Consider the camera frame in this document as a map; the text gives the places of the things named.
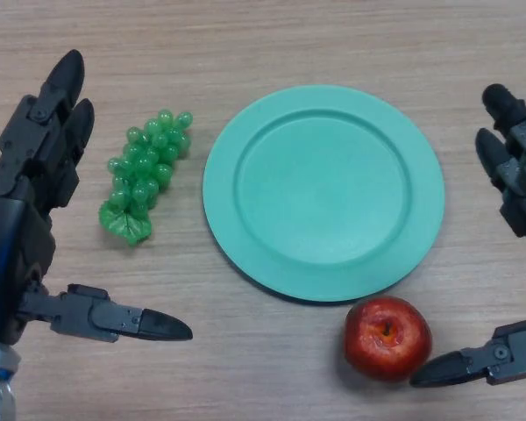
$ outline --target green plate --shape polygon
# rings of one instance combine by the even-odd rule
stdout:
[[[301,86],[241,111],[210,152],[210,229],[253,280],[347,301],[393,285],[435,241],[444,180],[419,129],[355,89]]]

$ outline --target grape bunch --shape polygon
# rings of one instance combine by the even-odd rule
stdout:
[[[174,118],[170,111],[162,110],[146,122],[144,130],[131,127],[127,131],[123,155],[107,164],[113,174],[113,190],[100,209],[100,222],[108,231],[126,237],[131,244],[150,235],[148,210],[169,186],[174,162],[188,151],[190,139],[185,130],[192,121],[189,112]]]

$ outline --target wood grain surface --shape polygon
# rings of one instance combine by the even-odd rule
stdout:
[[[436,245],[390,293],[429,320],[435,355],[526,319],[526,239],[501,219],[473,146],[491,124],[489,83],[526,98],[526,0],[0,0],[0,132],[71,48],[85,57],[96,126],[80,187],[53,212],[46,285],[106,288],[182,318],[195,339],[112,345],[34,323],[16,346],[18,419],[526,421],[526,380],[415,390],[353,374],[338,342],[348,306],[254,288],[217,250],[201,200],[215,138],[251,101],[304,83],[368,91],[423,130],[447,187]],[[152,213],[155,235],[129,250],[97,223],[105,162],[127,127],[165,107],[194,113],[190,156]]]

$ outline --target robotic hand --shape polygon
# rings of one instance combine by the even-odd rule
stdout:
[[[80,161],[94,125],[88,99],[78,104],[83,58],[73,50],[54,67],[38,97],[25,96],[0,136],[0,420],[15,419],[10,380],[19,356],[11,349],[27,322],[55,332],[115,342],[192,339],[182,321],[154,310],[113,303],[107,291],[69,285],[49,296],[42,278],[55,249],[52,208],[65,207],[78,185]]]
[[[483,103],[502,144],[489,130],[478,132],[475,146],[491,183],[502,193],[501,214],[518,237],[526,237],[526,104],[502,85],[491,85]],[[481,348],[442,355],[411,378],[415,387],[448,386],[487,378],[501,384],[526,378],[526,321],[498,327]]]

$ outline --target apple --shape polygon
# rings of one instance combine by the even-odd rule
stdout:
[[[401,382],[429,358],[432,336],[427,322],[410,303],[377,296],[349,310],[344,348],[347,361],[363,375]]]

